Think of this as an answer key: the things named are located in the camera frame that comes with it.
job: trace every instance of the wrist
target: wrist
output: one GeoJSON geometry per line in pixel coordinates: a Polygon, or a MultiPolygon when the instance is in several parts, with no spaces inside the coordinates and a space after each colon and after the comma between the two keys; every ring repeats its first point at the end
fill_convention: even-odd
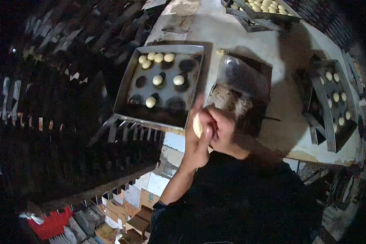
{"type": "Polygon", "coordinates": [[[246,159],[250,153],[249,150],[242,149],[238,144],[233,143],[230,145],[228,154],[236,159],[243,160],[246,159]]]}
{"type": "Polygon", "coordinates": [[[195,171],[197,170],[197,167],[190,165],[190,162],[188,162],[187,160],[188,159],[184,156],[178,169],[178,172],[187,175],[194,174],[195,171]]]}

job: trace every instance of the metal container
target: metal container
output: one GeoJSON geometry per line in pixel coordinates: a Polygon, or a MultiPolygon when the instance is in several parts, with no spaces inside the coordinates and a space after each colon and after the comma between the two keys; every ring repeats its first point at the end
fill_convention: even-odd
{"type": "MultiPolygon", "coordinates": [[[[357,115],[354,100],[352,97],[349,82],[342,70],[342,67],[338,60],[324,60],[316,61],[313,63],[314,69],[309,72],[309,79],[312,82],[315,95],[318,101],[322,105],[322,120],[320,116],[314,116],[318,118],[318,124],[314,124],[317,128],[322,126],[325,129],[323,136],[327,139],[327,150],[338,152],[344,144],[348,141],[352,133],[357,127],[357,115]],[[338,73],[340,75],[340,81],[336,82],[334,79],[329,81],[326,78],[325,73],[330,72],[331,74],[338,73]],[[324,85],[320,80],[320,76],[324,79],[324,85]],[[333,93],[336,92],[340,95],[344,92],[347,96],[346,101],[339,98],[338,102],[333,100],[333,93]],[[332,107],[329,107],[328,99],[332,100],[332,107]],[[351,118],[347,120],[345,118],[345,112],[349,111],[351,118]],[[340,117],[345,118],[345,123],[339,126],[338,119],[340,117]],[[337,125],[337,131],[334,132],[333,124],[337,125]]],[[[309,113],[313,114],[312,101],[309,105],[309,113]]]]}
{"type": "Polygon", "coordinates": [[[200,68],[203,60],[203,46],[197,45],[158,45],[137,48],[126,68],[117,99],[114,113],[119,119],[152,124],[161,127],[183,130],[188,122],[200,68]],[[138,58],[150,52],[174,53],[171,63],[162,61],[149,69],[142,69],[138,58]],[[152,79],[156,75],[163,76],[163,82],[156,86],[152,79]],[[185,83],[174,85],[173,78],[183,75],[185,83]],[[156,99],[156,105],[149,109],[145,106],[148,97],[156,99]]]}
{"type": "Polygon", "coordinates": [[[278,4],[281,4],[288,13],[292,13],[294,16],[288,16],[283,14],[273,14],[273,13],[263,13],[263,12],[254,12],[250,7],[248,7],[244,1],[242,0],[229,0],[227,7],[230,7],[231,4],[235,3],[240,8],[244,10],[248,14],[248,16],[252,19],[264,19],[270,20],[271,22],[278,23],[290,23],[290,22],[299,22],[301,18],[299,15],[285,2],[277,0],[278,4]]]}

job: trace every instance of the table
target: table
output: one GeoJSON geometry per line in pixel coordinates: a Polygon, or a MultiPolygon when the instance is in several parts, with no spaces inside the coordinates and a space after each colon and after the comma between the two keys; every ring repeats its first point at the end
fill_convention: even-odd
{"type": "MultiPolygon", "coordinates": [[[[150,42],[176,41],[205,43],[205,63],[199,91],[209,95],[217,78],[221,56],[216,54],[219,48],[239,50],[273,67],[270,89],[270,103],[267,117],[281,121],[264,120],[258,141],[287,158],[313,163],[350,166],[362,160],[358,150],[363,143],[358,129],[338,153],[327,151],[326,142],[314,145],[311,141],[309,125],[302,117],[302,103],[291,74],[298,68],[309,65],[309,59],[316,53],[324,59],[337,59],[344,73],[345,62],[339,47],[316,28],[301,21],[291,34],[275,31],[247,33],[241,24],[231,15],[219,0],[172,0],[164,9],[154,25],[146,45],[150,42]],[[171,18],[185,17],[186,33],[162,31],[171,18]]],[[[356,90],[351,86],[355,101],[359,101],[356,90]]],[[[184,136],[166,132],[164,144],[181,152],[185,151],[184,136]]]]}

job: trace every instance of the hand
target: hand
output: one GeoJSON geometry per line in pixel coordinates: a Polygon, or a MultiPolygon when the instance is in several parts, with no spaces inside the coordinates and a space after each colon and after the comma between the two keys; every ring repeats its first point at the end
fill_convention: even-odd
{"type": "Polygon", "coordinates": [[[216,134],[218,138],[213,137],[210,146],[220,153],[228,154],[237,159],[245,159],[249,155],[248,150],[242,149],[235,142],[236,121],[234,115],[216,108],[214,105],[206,107],[199,114],[202,123],[216,123],[216,134]]]}
{"type": "Polygon", "coordinates": [[[202,134],[200,138],[197,137],[192,126],[194,117],[203,109],[204,99],[205,97],[203,95],[197,96],[197,99],[190,110],[185,132],[186,150],[180,168],[190,172],[205,166],[209,161],[208,146],[213,137],[212,121],[208,120],[208,122],[202,122],[202,134]]]}

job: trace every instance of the fingernail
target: fingernail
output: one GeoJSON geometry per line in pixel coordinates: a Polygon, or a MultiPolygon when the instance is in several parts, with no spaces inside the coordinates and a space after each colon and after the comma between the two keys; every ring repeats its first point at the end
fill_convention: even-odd
{"type": "Polygon", "coordinates": [[[206,138],[213,137],[213,130],[211,128],[206,129],[206,138]]]}

